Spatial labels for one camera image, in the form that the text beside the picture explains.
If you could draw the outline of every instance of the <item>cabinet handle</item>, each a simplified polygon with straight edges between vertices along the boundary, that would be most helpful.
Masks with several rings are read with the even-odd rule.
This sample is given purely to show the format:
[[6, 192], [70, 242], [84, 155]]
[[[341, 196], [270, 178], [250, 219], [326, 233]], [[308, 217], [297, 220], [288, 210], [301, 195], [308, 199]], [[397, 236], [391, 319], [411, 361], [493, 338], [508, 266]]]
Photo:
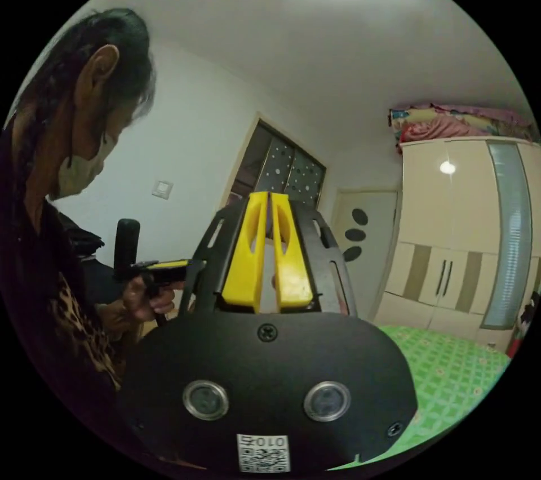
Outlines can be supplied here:
[[444, 263], [441, 265], [441, 274], [440, 274], [440, 280], [438, 281], [438, 288], [436, 289], [436, 296], [440, 293], [441, 282], [444, 280], [444, 272], [445, 272], [446, 264], [447, 264], [447, 261], [444, 260]]
[[451, 278], [451, 272], [453, 271], [453, 261], [449, 262], [449, 273], [447, 274], [447, 281], [445, 282], [445, 288], [443, 295], [447, 294], [447, 287], [449, 286], [449, 279]]

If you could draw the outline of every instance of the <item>ceiling light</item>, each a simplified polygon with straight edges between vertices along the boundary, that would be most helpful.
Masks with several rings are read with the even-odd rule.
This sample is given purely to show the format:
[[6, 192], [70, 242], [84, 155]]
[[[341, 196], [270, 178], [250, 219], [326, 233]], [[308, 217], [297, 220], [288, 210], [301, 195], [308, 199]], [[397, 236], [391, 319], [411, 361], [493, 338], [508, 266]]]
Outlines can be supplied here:
[[450, 163], [449, 161], [443, 161], [441, 164], [440, 164], [440, 171], [443, 172], [444, 174], [453, 174], [456, 170], [456, 166], [452, 163]]

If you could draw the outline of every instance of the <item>window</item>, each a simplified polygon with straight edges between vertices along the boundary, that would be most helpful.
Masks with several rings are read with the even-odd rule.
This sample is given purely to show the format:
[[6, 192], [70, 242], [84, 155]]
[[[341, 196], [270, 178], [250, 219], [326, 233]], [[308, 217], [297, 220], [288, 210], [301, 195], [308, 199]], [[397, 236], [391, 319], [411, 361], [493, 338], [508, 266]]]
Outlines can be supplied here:
[[526, 175], [515, 144], [489, 144], [500, 195], [502, 240], [498, 273], [485, 328], [515, 324], [525, 293], [531, 256], [531, 208]]
[[228, 203], [234, 197], [269, 191], [287, 194], [290, 200], [317, 208], [325, 172], [321, 163], [260, 120], [235, 176]]

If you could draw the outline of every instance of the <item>screw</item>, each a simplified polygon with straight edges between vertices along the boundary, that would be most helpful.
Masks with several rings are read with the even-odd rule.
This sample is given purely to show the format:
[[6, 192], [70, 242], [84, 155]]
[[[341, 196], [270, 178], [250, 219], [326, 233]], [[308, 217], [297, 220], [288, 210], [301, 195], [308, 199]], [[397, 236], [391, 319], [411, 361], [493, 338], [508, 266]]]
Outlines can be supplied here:
[[402, 433], [403, 425], [400, 422], [395, 422], [388, 430], [387, 437], [396, 437]]
[[258, 329], [258, 338], [264, 343], [270, 343], [278, 337], [278, 330], [272, 324], [263, 324]]

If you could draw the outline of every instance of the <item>qr code sticker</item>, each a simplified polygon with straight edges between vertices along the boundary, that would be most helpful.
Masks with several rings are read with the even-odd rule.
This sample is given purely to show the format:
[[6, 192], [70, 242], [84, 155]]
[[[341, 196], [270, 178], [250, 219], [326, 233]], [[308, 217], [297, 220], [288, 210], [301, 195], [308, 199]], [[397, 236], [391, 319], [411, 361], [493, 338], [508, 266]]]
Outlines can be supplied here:
[[291, 471], [286, 435], [237, 435], [241, 473], [288, 473]]

